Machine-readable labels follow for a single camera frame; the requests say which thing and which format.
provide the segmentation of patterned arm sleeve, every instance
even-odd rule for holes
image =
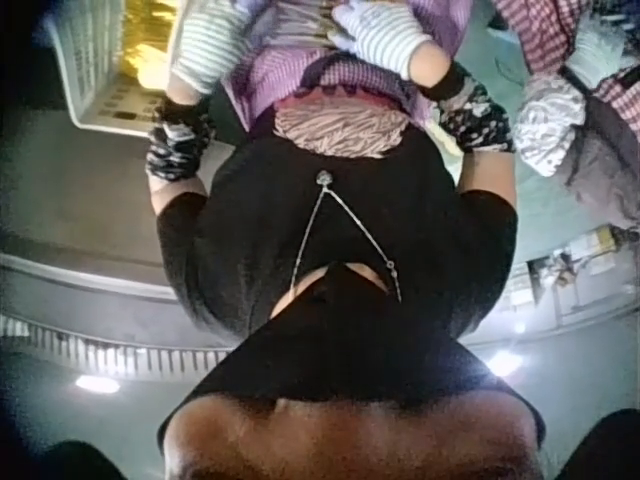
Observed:
[[[420,91],[438,103],[440,126],[463,152],[515,151],[507,112],[461,65],[453,63],[438,85]]]

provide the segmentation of striped glove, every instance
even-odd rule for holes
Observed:
[[[587,88],[595,90],[602,80],[615,75],[625,66],[625,41],[621,29],[585,14],[578,24],[575,50],[565,65]]]
[[[251,24],[268,0],[195,2],[186,13],[171,72],[208,95],[249,51]]]
[[[333,18],[349,34],[329,32],[327,36],[336,47],[404,80],[409,80],[413,52],[432,40],[404,2],[350,0],[333,9]]]

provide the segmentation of black sleeve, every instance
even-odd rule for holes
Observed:
[[[459,298],[456,316],[465,319],[456,336],[473,332],[496,305],[509,278],[518,216],[498,195],[464,192],[462,202]]]
[[[419,90],[438,103],[440,126],[463,152],[515,151],[507,112],[457,62],[437,85]]]
[[[197,193],[183,193],[174,198],[157,219],[158,238],[164,271],[178,301],[189,316],[197,316],[193,295],[188,284],[188,253],[193,244],[195,226],[207,198]]]

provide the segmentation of black shirt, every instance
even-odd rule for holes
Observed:
[[[459,194],[431,139],[410,127],[384,159],[323,157],[264,136],[218,170],[209,199],[183,194],[158,218],[167,277],[198,324],[230,341],[269,319],[288,290],[319,171],[395,262],[403,303],[454,338],[475,329],[509,275],[517,217],[500,197]],[[333,199],[313,224],[298,279],[334,261],[373,268],[379,253]]]
[[[268,321],[289,288],[321,170],[396,264],[401,309],[376,318],[374,327],[357,319]],[[459,194],[435,144],[413,127],[376,160],[322,157],[271,135],[241,147],[217,172],[209,199],[183,194],[158,219],[167,276],[193,320],[229,338],[249,336],[178,409],[213,393],[427,405],[482,389],[521,399],[456,341],[498,300],[516,225],[513,208],[495,194]],[[370,266],[394,292],[379,253],[329,198],[298,279],[335,262]],[[544,423],[523,402],[541,442]],[[170,418],[158,433],[160,446]]]

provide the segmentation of pink striped fabric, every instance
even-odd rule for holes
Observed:
[[[522,44],[532,73],[556,72],[571,53],[580,14],[590,0],[493,0]],[[640,139],[640,83],[625,89],[627,71],[603,81],[595,92],[610,104]]]
[[[472,0],[409,0],[416,18],[425,31],[452,56],[460,48]],[[274,102],[291,95],[298,87],[306,67],[331,53],[325,48],[274,48],[245,59],[223,85],[246,130]],[[342,62],[329,68],[322,85],[358,85],[384,92],[400,101],[419,125],[429,118],[431,102],[412,89],[407,96],[407,82],[386,70],[363,62]]]

